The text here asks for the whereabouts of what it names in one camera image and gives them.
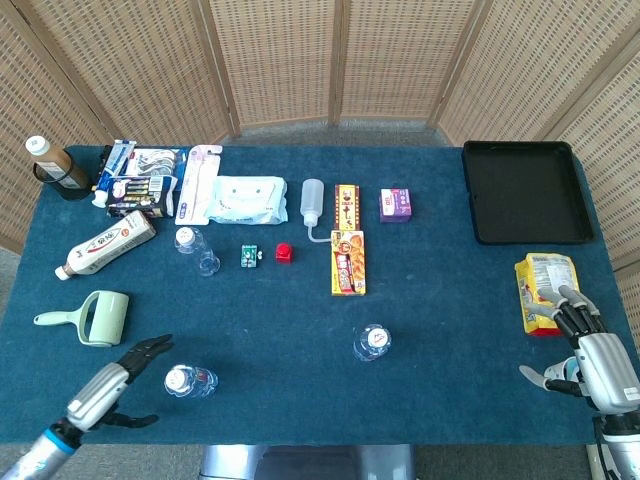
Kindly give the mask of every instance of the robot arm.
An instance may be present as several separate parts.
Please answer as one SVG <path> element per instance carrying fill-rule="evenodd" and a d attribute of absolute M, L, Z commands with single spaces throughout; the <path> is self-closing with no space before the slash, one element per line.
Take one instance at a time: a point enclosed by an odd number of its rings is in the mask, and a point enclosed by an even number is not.
<path fill-rule="evenodd" d="M 530 367 L 520 371 L 533 384 L 561 393 L 589 397 L 603 416 L 594 420 L 602 432 L 622 479 L 640 478 L 640 381 L 617 335 L 608 333 L 596 306 L 566 286 L 540 296 L 555 304 L 528 304 L 532 313 L 547 316 L 569 340 L 578 362 L 578 382 L 546 378 Z"/>
<path fill-rule="evenodd" d="M 28 453 L 5 473 L 0 480 L 44 480 L 76 452 L 82 436 L 101 425 L 140 428 L 158 420 L 157 415 L 131 418 L 116 413 L 118 399 L 147 364 L 173 344 L 171 335 L 144 340 L 129 350 L 120 360 L 100 370 L 67 405 L 67 413 L 47 428 Z"/>

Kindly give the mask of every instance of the white bottle cap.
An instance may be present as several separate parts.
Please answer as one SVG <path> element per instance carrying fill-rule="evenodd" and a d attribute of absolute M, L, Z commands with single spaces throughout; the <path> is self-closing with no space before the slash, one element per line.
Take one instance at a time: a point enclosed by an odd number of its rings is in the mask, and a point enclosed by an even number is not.
<path fill-rule="evenodd" d="M 36 157 L 44 155 L 51 148 L 49 142 L 40 135 L 27 138 L 24 146 L 27 147 L 27 150 L 29 150 L 31 155 L 35 155 Z"/>
<path fill-rule="evenodd" d="M 374 328 L 367 335 L 367 342 L 372 347 L 381 348 L 389 342 L 389 335 L 384 328 Z"/>
<path fill-rule="evenodd" d="M 304 224 L 307 227 L 315 227 L 316 225 L 318 225 L 318 215 L 313 212 L 305 213 Z"/>
<path fill-rule="evenodd" d="M 62 267 L 56 268 L 55 274 L 56 274 L 56 277 L 58 277 L 60 280 L 69 280 L 71 278 L 71 275 L 68 275 L 67 272 L 65 272 L 64 268 Z"/>
<path fill-rule="evenodd" d="M 176 232 L 176 242 L 179 245 L 191 245 L 195 239 L 193 229 L 189 227 L 182 227 Z"/>
<path fill-rule="evenodd" d="M 167 386 L 167 388 L 173 390 L 174 392 L 181 392 L 188 388 L 187 374 L 179 367 L 179 365 L 176 365 L 171 370 L 169 370 L 169 373 L 167 373 L 167 376 L 164 379 L 164 384 Z"/>
<path fill-rule="evenodd" d="M 103 190 L 96 190 L 93 193 L 95 194 L 95 198 L 91 200 L 91 203 L 98 208 L 105 208 L 107 206 L 107 198 L 109 198 L 107 192 Z"/>

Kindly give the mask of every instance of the black tray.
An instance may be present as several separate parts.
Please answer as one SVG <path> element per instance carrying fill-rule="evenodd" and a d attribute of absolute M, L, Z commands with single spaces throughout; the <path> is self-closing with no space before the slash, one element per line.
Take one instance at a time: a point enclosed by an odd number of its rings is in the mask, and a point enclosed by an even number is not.
<path fill-rule="evenodd" d="M 469 141 L 462 163 L 480 243 L 593 239 L 567 143 Z"/>

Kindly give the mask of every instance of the table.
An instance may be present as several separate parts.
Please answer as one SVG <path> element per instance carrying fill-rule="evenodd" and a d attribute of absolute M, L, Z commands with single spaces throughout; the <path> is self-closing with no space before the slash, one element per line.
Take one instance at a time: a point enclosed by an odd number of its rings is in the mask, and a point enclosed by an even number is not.
<path fill-rule="evenodd" d="M 100 148 L 69 151 L 88 166 Z M 58 280 L 53 271 L 69 249 L 114 220 L 89 199 L 65 202 L 45 188 L 0 331 L 0 442 L 32 441 L 103 365 L 166 332 L 174 334 L 174 349 L 156 359 L 120 402 L 123 413 L 157 413 L 160 421 L 141 430 L 103 427 L 86 442 L 591 442 L 586 402 L 544 392 L 518 372 L 520 364 L 543 370 L 571 350 L 561 338 L 523 333 L 513 265 L 532 251 L 571 256 L 583 292 L 633 352 L 592 202 L 596 232 L 589 244 L 480 245 L 460 154 L 458 148 L 227 147 L 221 175 L 287 180 L 289 222 L 203 227 L 222 261 L 208 279 L 175 251 L 177 227 L 164 219 L 153 222 L 156 238 L 99 273 Z M 298 212 L 301 184 L 309 177 L 326 185 L 318 237 L 333 225 L 333 185 L 361 187 L 364 297 L 329 294 L 329 247 L 307 240 Z M 379 189 L 388 187 L 410 189 L 409 223 L 378 222 Z M 274 260 L 283 241 L 295 249 L 288 266 Z M 240 268 L 242 244 L 264 251 L 258 268 Z M 71 325 L 32 324 L 36 314 L 77 308 L 97 289 L 131 297 L 121 345 L 86 347 Z M 394 343 L 385 357 L 362 363 L 353 357 L 352 342 L 355 331 L 372 322 L 386 326 Z M 165 393 L 165 373 L 183 362 L 219 375 L 213 397 L 190 401 Z"/>

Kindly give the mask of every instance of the red toy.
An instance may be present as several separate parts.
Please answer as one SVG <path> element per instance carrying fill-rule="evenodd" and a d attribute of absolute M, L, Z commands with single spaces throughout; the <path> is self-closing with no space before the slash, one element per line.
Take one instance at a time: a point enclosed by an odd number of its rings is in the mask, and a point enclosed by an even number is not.
<path fill-rule="evenodd" d="M 293 262 L 293 247 L 288 243 L 279 243 L 276 247 L 276 262 L 291 263 Z"/>

